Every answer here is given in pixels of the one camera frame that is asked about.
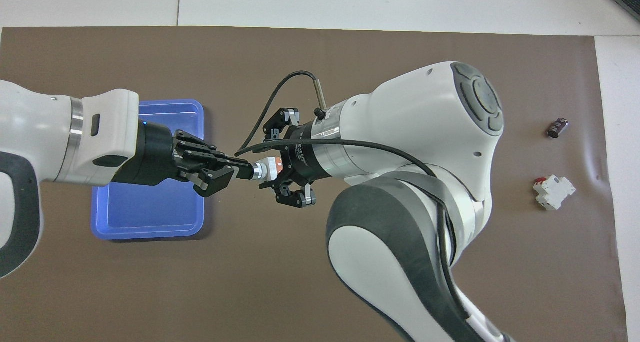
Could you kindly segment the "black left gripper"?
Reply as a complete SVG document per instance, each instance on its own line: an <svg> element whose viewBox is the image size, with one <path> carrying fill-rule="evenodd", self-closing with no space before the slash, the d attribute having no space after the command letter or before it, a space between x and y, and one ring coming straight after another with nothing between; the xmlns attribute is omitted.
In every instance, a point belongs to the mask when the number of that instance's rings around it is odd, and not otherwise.
<svg viewBox="0 0 640 342"><path fill-rule="evenodd" d="M226 189L236 176L254 177L254 165L228 156L201 138L163 124L139 121L135 155L126 161L112 182L155 186L169 178L190 181L199 196Z"/></svg>

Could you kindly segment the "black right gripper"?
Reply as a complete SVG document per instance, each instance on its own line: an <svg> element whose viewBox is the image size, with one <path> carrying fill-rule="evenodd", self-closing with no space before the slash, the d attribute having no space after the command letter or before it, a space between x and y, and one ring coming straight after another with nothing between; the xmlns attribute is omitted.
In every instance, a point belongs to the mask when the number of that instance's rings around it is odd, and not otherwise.
<svg viewBox="0 0 640 342"><path fill-rule="evenodd" d="M313 124L302 124L299 126L300 112L297 108L279 108L277 112L263 124L264 142L278 140L281 133L287 129L285 139L310 139L313 132ZM272 189L275 193L277 203L282 205L305 208L315 205L316 194L311 183L326 177L326 171L318 162L314 146L312 144L289 145L285 150L286 158L283 159L286 165L290 165L293 173L286 181L264 181L259 184L260 189ZM291 190L293 181L302 185L301 189Z"/></svg>

